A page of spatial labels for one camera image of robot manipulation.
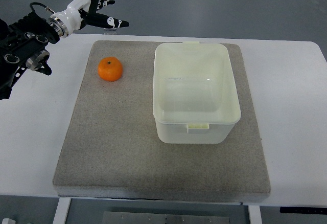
orange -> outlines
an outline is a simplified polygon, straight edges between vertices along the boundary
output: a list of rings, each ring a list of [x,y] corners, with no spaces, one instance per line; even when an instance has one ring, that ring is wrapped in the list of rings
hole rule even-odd
[[[98,65],[98,74],[104,80],[114,82],[120,79],[122,73],[123,66],[115,57],[104,58]]]

white robotic hand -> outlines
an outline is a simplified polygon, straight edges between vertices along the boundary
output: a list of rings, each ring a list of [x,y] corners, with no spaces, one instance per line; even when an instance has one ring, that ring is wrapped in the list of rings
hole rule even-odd
[[[97,13],[103,7],[114,3],[114,0],[73,0],[66,10],[51,15],[50,23],[64,38],[71,35],[74,30],[82,29],[85,25],[102,28],[129,26],[127,21]]]

white table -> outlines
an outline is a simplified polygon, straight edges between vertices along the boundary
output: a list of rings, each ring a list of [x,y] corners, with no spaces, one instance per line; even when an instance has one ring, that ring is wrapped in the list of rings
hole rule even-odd
[[[300,41],[74,34],[48,45],[53,73],[27,70],[0,101],[0,194],[57,195],[52,178],[97,40],[238,44],[271,182],[254,204],[327,207],[327,63],[318,45]]]

gray floor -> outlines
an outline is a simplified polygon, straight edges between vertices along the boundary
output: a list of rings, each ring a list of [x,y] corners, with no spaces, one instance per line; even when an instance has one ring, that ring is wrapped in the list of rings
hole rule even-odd
[[[0,18],[12,24],[30,12],[29,3],[34,1],[44,3],[54,11],[62,11],[72,0],[1,0]],[[41,9],[37,12],[48,17]],[[130,27],[117,30],[116,33],[121,35],[313,41],[327,58],[327,0],[116,0],[116,4],[109,5],[100,13],[130,22]],[[104,34],[104,31],[87,26],[76,33]],[[32,206],[35,201],[38,200],[0,196],[0,220],[5,216],[23,218],[29,215],[32,212],[25,206]],[[82,223],[74,222],[73,219],[78,218],[79,214],[85,216],[89,213],[91,216],[92,208],[97,214],[97,208],[107,210],[109,207],[103,204],[102,200],[74,200],[67,223]],[[106,204],[112,208],[116,202]],[[53,202],[49,205],[38,202],[38,205],[42,206],[34,208],[38,213],[52,215],[55,210]],[[169,211],[201,211],[204,208],[203,205],[176,204],[161,207]],[[217,213],[215,211],[219,212],[219,208],[206,207],[213,208],[213,215]],[[139,205],[127,208],[139,208]],[[319,223],[318,219],[325,221],[318,215],[280,214],[278,208],[265,207],[262,212],[264,224]],[[33,223],[51,222],[39,219]],[[247,220],[236,223],[247,223]]]

container handle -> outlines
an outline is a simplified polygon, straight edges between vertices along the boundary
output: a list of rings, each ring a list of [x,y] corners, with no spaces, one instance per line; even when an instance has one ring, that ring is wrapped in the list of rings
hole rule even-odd
[[[188,133],[207,133],[209,131],[208,123],[188,123]]]

